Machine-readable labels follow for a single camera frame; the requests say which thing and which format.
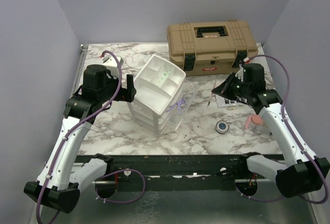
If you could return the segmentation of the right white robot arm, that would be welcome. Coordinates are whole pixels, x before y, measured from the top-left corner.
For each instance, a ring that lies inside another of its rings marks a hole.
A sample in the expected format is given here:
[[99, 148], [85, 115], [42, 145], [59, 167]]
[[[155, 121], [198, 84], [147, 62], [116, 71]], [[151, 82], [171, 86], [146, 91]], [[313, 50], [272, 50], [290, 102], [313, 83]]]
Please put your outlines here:
[[267, 125], [283, 154], [283, 164], [256, 152], [243, 155], [243, 162], [237, 165], [237, 172], [242, 178], [249, 178], [254, 173], [261, 175], [275, 182], [286, 198], [323, 187], [329, 162], [309, 149], [286, 114], [277, 91], [266, 88], [262, 65], [244, 65], [237, 73], [231, 73], [212, 93], [250, 106]]

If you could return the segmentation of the purple eyelash curler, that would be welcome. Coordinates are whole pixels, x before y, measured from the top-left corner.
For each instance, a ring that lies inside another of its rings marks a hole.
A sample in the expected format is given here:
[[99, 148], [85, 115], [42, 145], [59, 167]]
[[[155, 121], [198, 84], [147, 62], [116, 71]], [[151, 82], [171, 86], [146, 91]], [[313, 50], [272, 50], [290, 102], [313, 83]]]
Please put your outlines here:
[[186, 105], [186, 100], [184, 98], [181, 98], [178, 100], [175, 104], [170, 105], [166, 112], [170, 112], [172, 109], [177, 108], [176, 113], [181, 116], [184, 113], [183, 105]]

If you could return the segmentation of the white plastic drawer organizer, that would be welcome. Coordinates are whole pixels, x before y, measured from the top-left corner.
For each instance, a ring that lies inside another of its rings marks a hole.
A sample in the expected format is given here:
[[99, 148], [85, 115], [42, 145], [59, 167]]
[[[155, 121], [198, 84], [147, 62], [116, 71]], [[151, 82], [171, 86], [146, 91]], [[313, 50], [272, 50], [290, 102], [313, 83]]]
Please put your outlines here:
[[[158, 55], [152, 55], [134, 77], [137, 93], [128, 103], [132, 119], [141, 126], [161, 135], [173, 132], [182, 123], [196, 97], [197, 85], [186, 79], [186, 73], [175, 64]], [[184, 98], [184, 113], [167, 108]]]

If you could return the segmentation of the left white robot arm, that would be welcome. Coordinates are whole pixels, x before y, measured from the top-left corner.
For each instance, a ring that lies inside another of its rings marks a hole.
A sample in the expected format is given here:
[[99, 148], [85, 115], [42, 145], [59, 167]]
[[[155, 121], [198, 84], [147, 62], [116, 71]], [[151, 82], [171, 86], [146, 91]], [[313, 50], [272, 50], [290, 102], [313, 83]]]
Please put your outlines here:
[[82, 85], [65, 104], [61, 131], [49, 160], [37, 179], [24, 187], [24, 193], [33, 201], [68, 214], [94, 180], [113, 176], [113, 158], [108, 155], [92, 156], [75, 173], [72, 167], [96, 116], [110, 106], [109, 101], [134, 100], [137, 91], [133, 75], [126, 76], [126, 83], [127, 87], [123, 88], [114, 70], [103, 65], [87, 66]]

